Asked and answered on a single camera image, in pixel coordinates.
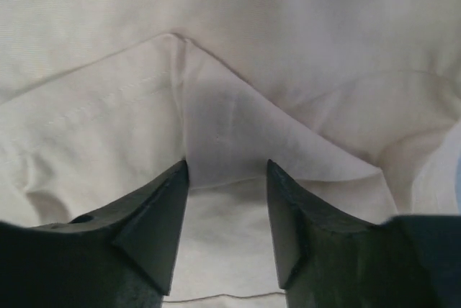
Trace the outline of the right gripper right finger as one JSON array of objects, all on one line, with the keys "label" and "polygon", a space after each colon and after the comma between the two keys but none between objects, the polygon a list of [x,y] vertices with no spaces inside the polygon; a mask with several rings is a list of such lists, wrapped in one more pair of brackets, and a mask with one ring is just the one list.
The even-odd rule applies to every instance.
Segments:
[{"label": "right gripper right finger", "polygon": [[279,287],[289,307],[458,307],[460,218],[398,215],[375,225],[267,163]]}]

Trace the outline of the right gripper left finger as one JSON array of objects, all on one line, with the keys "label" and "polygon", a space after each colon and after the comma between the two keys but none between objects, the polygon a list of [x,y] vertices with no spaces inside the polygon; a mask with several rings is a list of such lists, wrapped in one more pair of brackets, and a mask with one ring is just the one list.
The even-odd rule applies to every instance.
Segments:
[{"label": "right gripper left finger", "polygon": [[69,223],[1,224],[3,307],[160,307],[171,290],[189,175],[179,161]]}]

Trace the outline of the tan t shirt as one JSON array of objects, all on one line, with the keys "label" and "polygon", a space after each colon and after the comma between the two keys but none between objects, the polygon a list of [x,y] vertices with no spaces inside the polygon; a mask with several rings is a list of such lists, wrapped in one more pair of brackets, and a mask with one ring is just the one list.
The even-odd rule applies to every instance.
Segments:
[{"label": "tan t shirt", "polygon": [[283,307],[268,160],[349,214],[456,214],[460,0],[1,0],[1,219],[69,222],[178,160],[168,307]]}]

